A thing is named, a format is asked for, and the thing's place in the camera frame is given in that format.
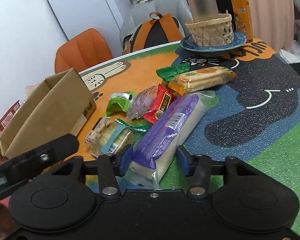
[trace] red candy wrapper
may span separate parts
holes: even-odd
[[[151,123],[155,123],[176,98],[167,88],[159,84],[157,97],[143,118]]]

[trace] metal screw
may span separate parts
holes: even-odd
[[[203,195],[204,193],[206,193],[206,190],[202,187],[192,187],[190,189],[190,193],[192,195],[197,195],[197,196],[200,196],[200,195]]]
[[[49,156],[47,154],[42,154],[40,156],[40,159],[43,160],[44,162],[46,162],[49,159]]]
[[[116,187],[105,187],[102,190],[102,193],[105,195],[114,195],[118,192],[118,189]]]
[[[159,197],[159,194],[158,194],[158,193],[151,193],[151,194],[150,194],[150,197],[156,198],[156,197]]]

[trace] colorful tablecloth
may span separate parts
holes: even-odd
[[[115,92],[142,90],[161,79],[155,70],[190,63],[191,70],[224,66],[238,78],[214,87],[218,103],[210,109],[185,142],[192,154],[206,154],[214,160],[236,156],[291,188],[300,201],[300,78],[278,54],[260,39],[223,57],[202,58],[186,51],[179,42],[145,49],[104,62],[80,73],[93,93],[97,109],[81,130],[77,155],[85,160],[84,139],[96,121],[104,116],[109,97]],[[138,188],[118,178],[120,187]],[[160,188],[187,188],[188,179],[170,165]],[[87,184],[98,191],[96,177]],[[211,191],[222,179],[211,179]],[[293,225],[300,235],[300,211]]]

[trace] bamboo basket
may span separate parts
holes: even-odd
[[[218,19],[205,22],[186,22],[193,40],[198,46],[212,47],[228,45],[233,42],[231,14],[219,14]]]

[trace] white refrigerator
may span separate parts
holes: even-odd
[[[132,8],[131,0],[48,0],[70,40],[89,28],[107,41],[113,57],[122,54],[120,28]]]

